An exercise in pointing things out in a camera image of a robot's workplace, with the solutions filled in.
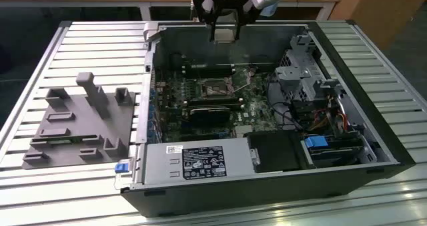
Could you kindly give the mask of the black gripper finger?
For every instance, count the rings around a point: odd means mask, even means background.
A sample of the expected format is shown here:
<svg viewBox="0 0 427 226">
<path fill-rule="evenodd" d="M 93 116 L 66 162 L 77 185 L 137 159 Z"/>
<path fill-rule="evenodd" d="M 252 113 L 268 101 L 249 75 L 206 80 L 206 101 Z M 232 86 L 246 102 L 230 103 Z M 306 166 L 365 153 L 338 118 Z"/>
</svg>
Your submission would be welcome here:
<svg viewBox="0 0 427 226">
<path fill-rule="evenodd" d="M 253 6 L 252 0 L 246 0 L 245 3 L 240 3 L 236 8 L 236 28 L 234 28 L 234 40 L 240 39 L 241 27 L 246 24 L 252 24 L 257 19 L 257 9 Z"/>
<path fill-rule="evenodd" d="M 209 41 L 212 42 L 218 18 L 218 0 L 192 0 L 192 5 L 198 21 L 209 28 Z"/>
</svg>

